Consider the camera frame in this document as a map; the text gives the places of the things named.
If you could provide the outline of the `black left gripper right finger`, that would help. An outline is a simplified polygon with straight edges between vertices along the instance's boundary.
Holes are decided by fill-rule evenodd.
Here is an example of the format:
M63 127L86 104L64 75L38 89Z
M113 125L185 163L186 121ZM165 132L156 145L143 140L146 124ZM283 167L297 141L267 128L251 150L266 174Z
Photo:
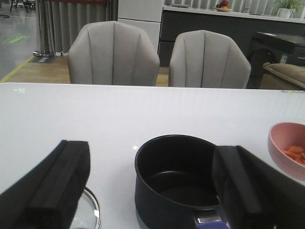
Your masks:
M232 229L303 229L305 187L241 146L218 146L212 178Z

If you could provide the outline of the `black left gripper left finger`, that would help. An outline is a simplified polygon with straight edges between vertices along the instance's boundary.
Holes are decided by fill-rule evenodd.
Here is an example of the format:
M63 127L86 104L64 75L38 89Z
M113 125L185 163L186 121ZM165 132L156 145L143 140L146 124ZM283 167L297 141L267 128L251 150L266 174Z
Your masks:
M68 229L91 169L89 144L62 140L0 196L2 229Z

